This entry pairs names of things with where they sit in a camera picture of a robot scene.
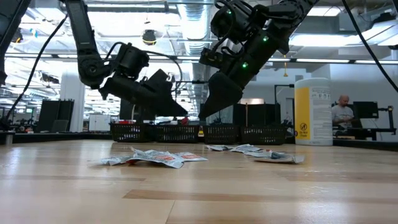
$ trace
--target black monitor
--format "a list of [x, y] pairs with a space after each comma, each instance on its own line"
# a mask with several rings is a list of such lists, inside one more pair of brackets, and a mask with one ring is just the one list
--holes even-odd
[[353, 104], [356, 118], [379, 118], [377, 102], [353, 102]]

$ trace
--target black wire basket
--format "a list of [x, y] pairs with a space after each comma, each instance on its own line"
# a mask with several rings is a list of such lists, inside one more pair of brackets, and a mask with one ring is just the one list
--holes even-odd
[[244, 144], [281, 145], [285, 143], [286, 129], [283, 126], [242, 127], [241, 141]]
[[153, 141], [153, 127], [148, 124], [111, 123], [112, 139], [116, 142]]
[[239, 127], [233, 125], [204, 126], [205, 144], [235, 144], [238, 141]]
[[197, 125], [157, 125], [157, 142], [197, 143], [199, 126]]

